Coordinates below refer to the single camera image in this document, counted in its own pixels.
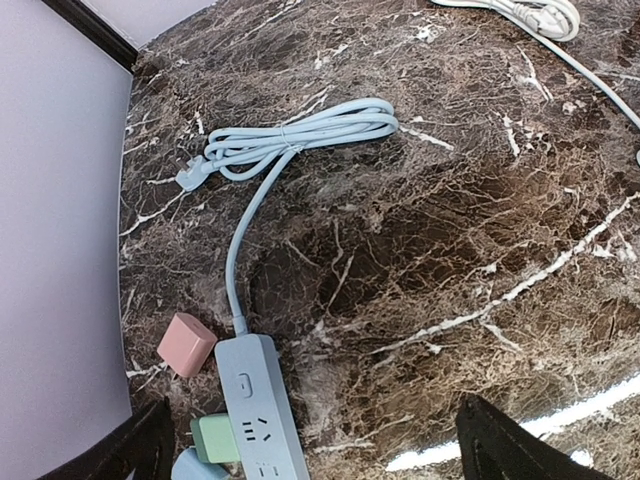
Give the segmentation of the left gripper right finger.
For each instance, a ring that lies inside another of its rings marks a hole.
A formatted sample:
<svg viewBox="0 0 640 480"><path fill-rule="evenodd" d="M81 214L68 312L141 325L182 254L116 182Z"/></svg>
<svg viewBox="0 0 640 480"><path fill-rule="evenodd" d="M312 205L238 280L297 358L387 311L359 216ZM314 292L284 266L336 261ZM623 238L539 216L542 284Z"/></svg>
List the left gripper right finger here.
<svg viewBox="0 0 640 480"><path fill-rule="evenodd" d="M608 478L598 470L574 462L475 394L462 398L456 415L456 429L466 479Z"/></svg>

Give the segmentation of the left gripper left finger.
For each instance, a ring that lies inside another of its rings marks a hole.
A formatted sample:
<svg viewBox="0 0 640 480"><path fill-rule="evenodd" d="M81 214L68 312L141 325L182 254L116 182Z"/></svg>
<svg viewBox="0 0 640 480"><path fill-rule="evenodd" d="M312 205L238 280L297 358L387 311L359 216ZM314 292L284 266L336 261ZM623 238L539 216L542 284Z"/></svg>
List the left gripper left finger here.
<svg viewBox="0 0 640 480"><path fill-rule="evenodd" d="M175 425L168 398L145 405L96 445L44 474L59 479L169 479Z"/></svg>

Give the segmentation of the light blue cube charger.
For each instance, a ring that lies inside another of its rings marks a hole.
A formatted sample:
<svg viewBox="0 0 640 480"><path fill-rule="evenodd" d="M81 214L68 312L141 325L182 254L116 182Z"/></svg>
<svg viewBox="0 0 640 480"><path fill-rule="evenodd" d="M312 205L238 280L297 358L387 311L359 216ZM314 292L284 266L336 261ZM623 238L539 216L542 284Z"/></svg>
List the light blue cube charger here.
<svg viewBox="0 0 640 480"><path fill-rule="evenodd" d="M231 475L223 467L226 463L237 463L241 459L240 454L234 451L205 454L198 456L195 447L190 447L179 454L172 470L172 480L225 480Z"/></svg>

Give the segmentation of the green cube charger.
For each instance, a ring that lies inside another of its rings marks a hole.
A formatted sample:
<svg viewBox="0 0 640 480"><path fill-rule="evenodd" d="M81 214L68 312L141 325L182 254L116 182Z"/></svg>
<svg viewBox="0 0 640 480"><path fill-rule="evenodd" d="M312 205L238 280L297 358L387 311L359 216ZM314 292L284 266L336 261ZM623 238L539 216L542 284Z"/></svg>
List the green cube charger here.
<svg viewBox="0 0 640 480"><path fill-rule="evenodd" d="M231 421L226 413L211 414L190 421L198 459L203 463L237 463L241 456Z"/></svg>

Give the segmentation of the pink cube charger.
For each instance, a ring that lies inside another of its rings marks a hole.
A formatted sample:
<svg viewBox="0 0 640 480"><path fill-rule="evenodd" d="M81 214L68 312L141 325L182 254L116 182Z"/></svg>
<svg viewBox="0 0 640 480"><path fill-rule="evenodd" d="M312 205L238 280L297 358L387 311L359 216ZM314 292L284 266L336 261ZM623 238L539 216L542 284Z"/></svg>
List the pink cube charger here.
<svg viewBox="0 0 640 480"><path fill-rule="evenodd" d="M158 347L161 359L180 377L192 378L202 369L217 336L193 315L176 313Z"/></svg>

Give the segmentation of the light blue power strip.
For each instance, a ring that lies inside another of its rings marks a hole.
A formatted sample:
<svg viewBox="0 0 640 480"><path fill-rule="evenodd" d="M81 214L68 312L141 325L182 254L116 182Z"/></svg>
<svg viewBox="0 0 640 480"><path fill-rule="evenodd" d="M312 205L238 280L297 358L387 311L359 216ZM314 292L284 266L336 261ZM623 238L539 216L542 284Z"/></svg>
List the light blue power strip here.
<svg viewBox="0 0 640 480"><path fill-rule="evenodd" d="M308 479L272 338L243 335L219 342L214 353L245 476Z"/></svg>

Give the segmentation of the left black frame post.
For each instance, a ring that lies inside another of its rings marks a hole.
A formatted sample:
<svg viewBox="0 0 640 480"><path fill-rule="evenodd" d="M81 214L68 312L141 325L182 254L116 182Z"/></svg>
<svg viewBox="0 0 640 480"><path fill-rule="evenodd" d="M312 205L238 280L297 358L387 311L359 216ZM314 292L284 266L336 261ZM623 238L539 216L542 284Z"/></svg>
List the left black frame post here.
<svg viewBox="0 0 640 480"><path fill-rule="evenodd" d="M83 1L43 0L43 3L127 72L133 72L138 50Z"/></svg>

